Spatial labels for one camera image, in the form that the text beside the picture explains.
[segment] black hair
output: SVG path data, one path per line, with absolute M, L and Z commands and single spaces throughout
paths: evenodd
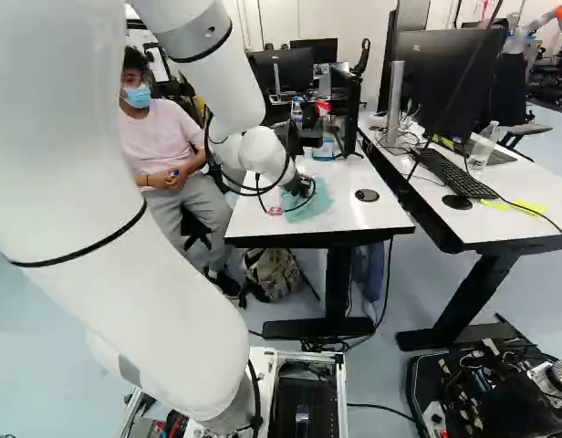
M 133 69 L 141 73 L 146 73 L 148 70 L 148 62 L 145 56 L 135 47 L 125 47 L 125 58 L 123 58 L 123 70 Z

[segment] white desk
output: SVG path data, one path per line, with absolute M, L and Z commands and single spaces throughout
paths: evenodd
M 360 114 L 359 127 L 369 139 L 374 140 L 375 131 L 369 130 L 364 114 Z M 412 126 L 411 129 L 417 134 L 422 134 L 422 128 L 417 125 Z M 464 169 L 463 157 L 460 155 L 442 146 L 430 147 Z M 409 167 L 414 163 L 409 155 L 394 156 L 380 146 L 378 149 L 400 173 L 409 173 Z M 524 198 L 527 201 L 546 205 L 548 207 L 546 215 L 562 228 L 562 178 L 506 148 L 498 146 L 497 149 L 517 158 L 518 161 L 487 167 L 479 177 L 480 181 L 509 201 Z M 440 181 L 422 166 L 417 168 L 415 175 Z M 453 193 L 448 187 L 439 187 L 432 182 L 417 178 L 411 178 L 411 186 L 463 244 L 473 248 L 476 248 L 477 244 L 559 234 L 553 225 L 542 218 L 523 214 L 515 209 L 504 212 L 477 202 L 474 202 L 474 208 L 468 211 L 451 209 L 442 203 L 444 195 Z
M 365 152 L 407 211 L 442 251 L 456 254 L 475 250 L 482 255 L 433 328 L 399 333 L 399 347 L 411 351 L 448 347 L 455 341 L 511 336 L 513 331 L 506 324 L 482 327 L 470 326 L 470 322 L 520 256 L 562 249 L 562 235 L 543 218 L 514 209 L 502 211 L 478 202 L 473 202 L 473 208 L 467 211 L 447 207 L 442 198 L 453 191 L 420 178 L 407 182 L 414 161 L 409 155 L 394 156 L 376 145 L 375 131 L 369 129 L 369 115 L 366 111 L 359 117 Z M 416 125 L 411 130 L 422 133 Z M 433 147 L 464 169 L 462 156 L 441 146 Z M 498 149 L 517 161 L 486 168 L 480 180 L 509 201 L 523 198 L 546 205 L 545 215 L 562 228 L 562 178 L 505 148 Z M 414 175 L 440 181 L 422 166 Z
M 363 245 L 380 242 L 392 235 L 414 231 L 409 216 L 399 205 L 388 185 L 365 158 L 318 162 L 297 157 L 297 168 L 305 175 L 321 177 L 334 203 L 323 214 L 296 223 L 281 216 L 264 214 L 254 197 L 240 197 L 226 230 L 228 243 L 239 247 L 259 247 L 263 241 L 292 248 L 327 248 L 333 245 Z M 260 187 L 270 182 L 259 181 Z M 244 185 L 255 187 L 255 174 L 248 172 Z M 379 193 L 375 203 L 359 201 L 354 192 L 372 189 Z M 266 207 L 279 205 L 279 189 L 262 196 Z
M 328 211 L 300 222 L 289 223 L 284 216 L 263 212 L 254 197 L 240 197 L 226 230 L 225 241 L 237 247 L 328 248 L 326 269 L 326 318 L 287 322 L 267 322 L 263 334 L 269 339 L 370 334 L 366 318 L 344 318 L 349 290 L 352 249 L 410 234 L 415 226 L 397 198 L 365 158 L 317 162 L 298 157 L 300 172 L 321 177 L 334 203 Z M 260 186 L 270 182 L 261 179 Z M 248 172 L 245 185 L 255 187 L 255 175 Z M 372 189 L 379 193 L 375 203 L 363 203 L 354 193 Z M 277 188 L 263 196 L 266 207 L 279 205 Z

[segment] pink t-shirt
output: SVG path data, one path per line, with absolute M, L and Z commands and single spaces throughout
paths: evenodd
M 131 172 L 151 174 L 178 167 L 203 149 L 204 131 L 180 106 L 167 99 L 151 101 L 145 119 L 119 109 L 123 154 Z

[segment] black desk frame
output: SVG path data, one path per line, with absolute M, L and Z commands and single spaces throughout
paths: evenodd
M 388 230 L 351 230 L 301 235 L 227 237 L 225 242 L 239 248 L 309 248 L 328 250 L 326 266 L 326 315 L 324 318 L 267 321 L 265 339 L 320 339 L 338 336 L 369 336 L 375 331 L 368 318 L 347 318 L 350 267 L 356 246 L 376 244 L 394 235 L 409 235 L 415 227 Z
M 451 347 L 454 343 L 512 337 L 514 331 L 504 322 L 480 325 L 470 325 L 470 323 L 494 295 L 520 256 L 562 249 L 562 235 L 465 244 L 414 190 L 389 159 L 371 146 L 372 140 L 360 129 L 359 133 L 364 139 L 362 149 L 374 168 L 394 191 L 403 208 L 419 222 L 439 249 L 448 254 L 475 251 L 481 256 L 435 325 L 432 328 L 397 333 L 399 348 L 402 351 L 440 349 Z

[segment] plastic bottle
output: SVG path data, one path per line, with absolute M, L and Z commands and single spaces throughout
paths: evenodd
M 312 151 L 312 158 L 319 161 L 334 160 L 334 132 L 332 130 L 329 112 L 331 106 L 327 102 L 318 102 L 319 119 L 322 129 L 322 144 Z
M 499 123 L 492 120 L 480 135 L 489 141 L 478 141 L 472 149 L 472 154 L 467 159 L 468 167 L 473 171 L 481 171 L 488 163 L 496 142 L 500 138 Z
M 295 122 L 297 128 L 301 131 L 303 129 L 303 110 L 301 109 L 301 98 L 295 96 L 291 103 L 291 120 Z

